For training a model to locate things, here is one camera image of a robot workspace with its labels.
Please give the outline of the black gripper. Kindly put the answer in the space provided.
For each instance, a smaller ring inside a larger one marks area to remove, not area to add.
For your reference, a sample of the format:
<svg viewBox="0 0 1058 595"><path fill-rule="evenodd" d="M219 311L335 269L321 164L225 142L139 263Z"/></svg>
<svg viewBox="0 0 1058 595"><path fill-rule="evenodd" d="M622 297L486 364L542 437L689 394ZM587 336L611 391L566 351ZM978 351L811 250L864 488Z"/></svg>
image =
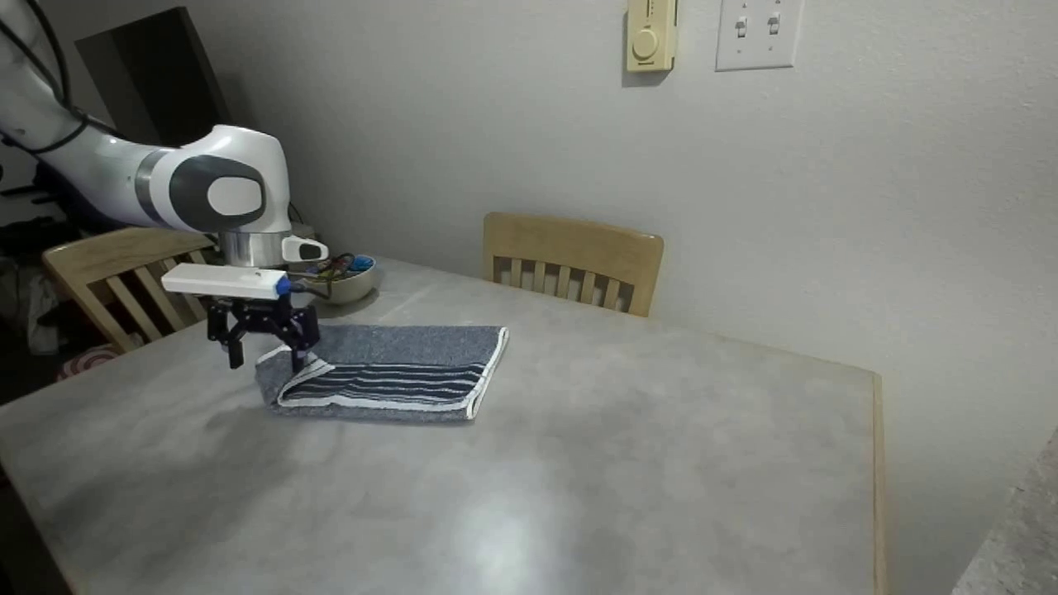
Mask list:
<svg viewBox="0 0 1058 595"><path fill-rule="evenodd" d="M207 336L225 339L229 367L245 364L242 333L274 333L291 345L291 369L304 369L306 346L321 339L316 313L312 307L293 307L281 302L242 302L242 297L212 297L207 302Z"/></svg>

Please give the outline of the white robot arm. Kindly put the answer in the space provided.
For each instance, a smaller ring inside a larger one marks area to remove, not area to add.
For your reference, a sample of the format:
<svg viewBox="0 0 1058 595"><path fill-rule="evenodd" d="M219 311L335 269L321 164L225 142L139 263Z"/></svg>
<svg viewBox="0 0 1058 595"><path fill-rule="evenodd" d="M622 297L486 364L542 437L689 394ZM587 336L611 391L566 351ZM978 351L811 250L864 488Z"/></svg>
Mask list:
<svg viewBox="0 0 1058 595"><path fill-rule="evenodd" d="M301 369L321 339L312 304L291 302L287 263L325 261L328 246L291 224L287 160L274 134L212 126L186 144L132 142L79 111L35 52L53 42L35 0L0 0L0 134L56 167L115 224L207 230L220 263L176 263L161 289L207 302L207 336L242 364L245 333L274 333Z"/></svg>

